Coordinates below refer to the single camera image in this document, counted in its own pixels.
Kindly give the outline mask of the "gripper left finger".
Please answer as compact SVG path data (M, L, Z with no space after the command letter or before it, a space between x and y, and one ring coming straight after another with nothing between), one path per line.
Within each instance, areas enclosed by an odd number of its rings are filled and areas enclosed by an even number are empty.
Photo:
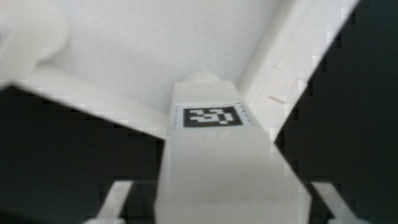
M154 224L154 197L154 180L115 180L97 213L81 224Z

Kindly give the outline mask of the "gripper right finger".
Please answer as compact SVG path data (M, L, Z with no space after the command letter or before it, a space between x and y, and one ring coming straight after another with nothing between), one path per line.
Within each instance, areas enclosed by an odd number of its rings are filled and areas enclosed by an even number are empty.
M357 217L332 183L312 181L311 185L332 213L327 224L373 224Z

